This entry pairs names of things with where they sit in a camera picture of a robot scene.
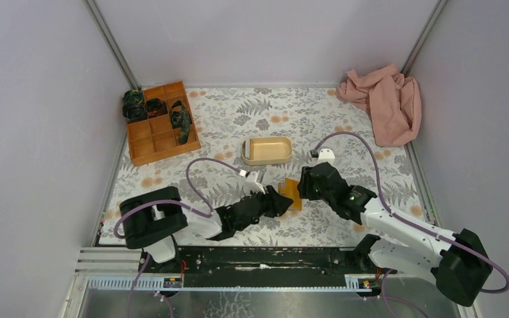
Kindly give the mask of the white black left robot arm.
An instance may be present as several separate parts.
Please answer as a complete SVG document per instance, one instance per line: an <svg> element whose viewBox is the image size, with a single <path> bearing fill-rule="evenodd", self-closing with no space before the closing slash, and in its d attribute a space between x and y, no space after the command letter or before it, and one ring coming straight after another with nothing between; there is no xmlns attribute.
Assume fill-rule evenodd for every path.
<svg viewBox="0 0 509 318"><path fill-rule="evenodd" d="M232 205L218 207L209 216L184 203L178 189L169 186L123 201L113 234L125 240L128 249L141 249L146 258L162 264L177 257L174 235L180 231L221 241L259 223L261 217L285 214L293 203L268 185L262 192L251 192Z"/></svg>

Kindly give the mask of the beige oval plastic tray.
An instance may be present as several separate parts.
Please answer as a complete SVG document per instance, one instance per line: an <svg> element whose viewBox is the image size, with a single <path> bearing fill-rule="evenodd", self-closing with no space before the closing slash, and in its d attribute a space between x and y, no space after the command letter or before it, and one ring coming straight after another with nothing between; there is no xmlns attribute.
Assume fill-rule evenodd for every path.
<svg viewBox="0 0 509 318"><path fill-rule="evenodd" d="M244 157L244 142L251 142L251 159ZM291 161L292 141L285 136L251 137L241 146L241 158L249 166L285 164Z"/></svg>

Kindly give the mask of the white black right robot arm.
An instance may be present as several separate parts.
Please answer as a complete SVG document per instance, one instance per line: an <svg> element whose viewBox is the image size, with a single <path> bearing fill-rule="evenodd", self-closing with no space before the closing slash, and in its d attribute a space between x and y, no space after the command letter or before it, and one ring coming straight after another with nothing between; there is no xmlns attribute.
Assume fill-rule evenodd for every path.
<svg viewBox="0 0 509 318"><path fill-rule="evenodd" d="M399 240L370 236L359 246L374 265L419 277L458 305L470 307L493 271L476 233L455 233L406 216L375 192L349 185L327 162L304 166L298 191L302 199L325 202L342 219Z"/></svg>

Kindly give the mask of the yellow leather card holder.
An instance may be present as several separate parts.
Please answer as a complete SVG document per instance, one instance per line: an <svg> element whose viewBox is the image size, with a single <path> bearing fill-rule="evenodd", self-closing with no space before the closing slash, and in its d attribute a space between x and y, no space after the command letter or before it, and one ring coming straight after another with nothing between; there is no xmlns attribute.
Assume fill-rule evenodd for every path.
<svg viewBox="0 0 509 318"><path fill-rule="evenodd" d="M278 184L278 193L293 201L289 210L301 211L302 210L302 199L298 191L299 181L286 178L283 182Z"/></svg>

